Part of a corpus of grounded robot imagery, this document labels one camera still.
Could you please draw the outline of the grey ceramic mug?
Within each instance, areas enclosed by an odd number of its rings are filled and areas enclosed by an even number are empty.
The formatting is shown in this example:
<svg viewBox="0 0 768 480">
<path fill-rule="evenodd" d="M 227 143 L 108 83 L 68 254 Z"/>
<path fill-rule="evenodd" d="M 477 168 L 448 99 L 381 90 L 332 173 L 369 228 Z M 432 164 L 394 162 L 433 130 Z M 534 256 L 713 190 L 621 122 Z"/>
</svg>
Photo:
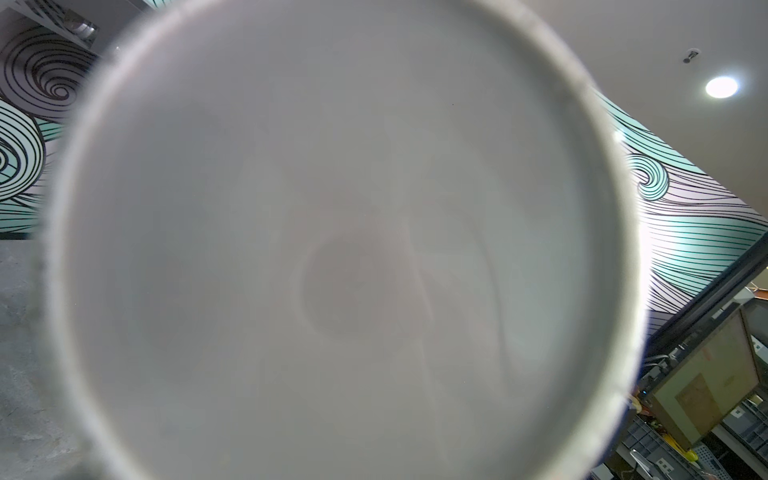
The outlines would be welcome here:
<svg viewBox="0 0 768 480">
<path fill-rule="evenodd" d="M 648 252 L 586 68 L 516 1 L 178 1 L 67 124 L 46 339 L 98 479 L 582 479 Z"/>
</svg>

